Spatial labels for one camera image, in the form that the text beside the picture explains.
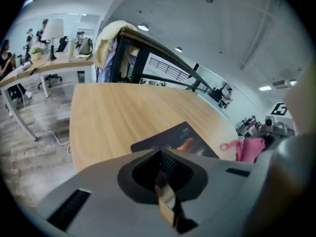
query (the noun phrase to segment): white lamp shade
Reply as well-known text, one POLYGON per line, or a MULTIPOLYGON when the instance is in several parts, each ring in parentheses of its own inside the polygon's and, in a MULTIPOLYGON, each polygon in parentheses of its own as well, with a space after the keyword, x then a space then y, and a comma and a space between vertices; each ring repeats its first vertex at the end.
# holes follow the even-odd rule
POLYGON ((48 21, 41 39, 50 40, 52 38, 62 38, 63 36, 64 20, 61 18, 56 18, 48 21))

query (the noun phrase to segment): floor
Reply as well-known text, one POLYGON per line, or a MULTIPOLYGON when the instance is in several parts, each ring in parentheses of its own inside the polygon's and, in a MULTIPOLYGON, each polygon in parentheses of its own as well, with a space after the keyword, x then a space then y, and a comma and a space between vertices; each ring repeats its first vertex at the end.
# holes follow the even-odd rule
POLYGON ((52 130, 61 143, 69 141, 69 118, 76 72, 59 74, 63 81, 55 81, 47 88, 49 98, 37 89, 38 80, 30 80, 23 86, 33 93, 18 107, 23 120, 38 137, 32 141, 10 118, 0 96, 0 162, 3 177, 17 200, 35 207, 51 190, 75 175, 72 158, 67 154, 69 144, 60 146, 51 133, 52 130))

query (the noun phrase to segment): floor lamp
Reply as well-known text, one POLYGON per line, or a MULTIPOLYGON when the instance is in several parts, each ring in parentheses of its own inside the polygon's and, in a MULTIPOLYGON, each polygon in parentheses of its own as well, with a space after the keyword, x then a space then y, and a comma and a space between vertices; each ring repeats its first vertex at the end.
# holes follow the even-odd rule
POLYGON ((56 56, 54 55, 54 38, 62 38, 64 36, 64 20, 57 18, 53 20, 49 20, 43 35, 41 37, 42 40, 50 40, 51 39, 51 47, 50 47, 50 55, 49 60, 55 60, 56 56))

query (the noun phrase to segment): wooden desk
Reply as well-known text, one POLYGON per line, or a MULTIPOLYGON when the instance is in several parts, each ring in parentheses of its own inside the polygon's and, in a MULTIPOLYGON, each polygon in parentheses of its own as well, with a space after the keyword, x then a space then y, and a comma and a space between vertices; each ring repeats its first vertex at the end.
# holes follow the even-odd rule
POLYGON ((70 141, 76 170, 131 153, 133 143, 187 121, 221 159, 235 150, 220 144, 237 139, 235 128, 193 92, 129 83, 77 84, 70 141))
POLYGON ((91 82, 91 65, 93 65, 93 58, 87 61, 69 61, 69 55, 67 53, 57 53, 57 59, 53 61, 47 61, 48 55, 42 55, 39 60, 33 62, 27 70, 20 72, 20 70, 13 70, 5 78, 0 81, 0 89, 3 95, 4 102, 8 106, 8 109, 13 114, 18 124, 22 129, 29 134, 33 140, 37 140, 36 135, 28 128, 28 126, 22 120, 20 114, 16 111, 13 106, 8 88, 18 83, 23 83, 29 79, 38 78, 42 82, 43 90, 45 96, 48 97, 46 84, 44 81, 44 76, 49 74, 56 74, 69 71, 84 71, 85 72, 85 82, 91 82))

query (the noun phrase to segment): logo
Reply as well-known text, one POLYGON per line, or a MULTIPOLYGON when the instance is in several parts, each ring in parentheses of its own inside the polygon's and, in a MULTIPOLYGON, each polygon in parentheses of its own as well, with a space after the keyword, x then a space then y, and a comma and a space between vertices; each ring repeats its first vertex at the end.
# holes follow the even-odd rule
POLYGON ((283 103, 278 103, 273 111, 271 112, 271 115, 279 115, 284 116, 287 112, 287 107, 283 103))

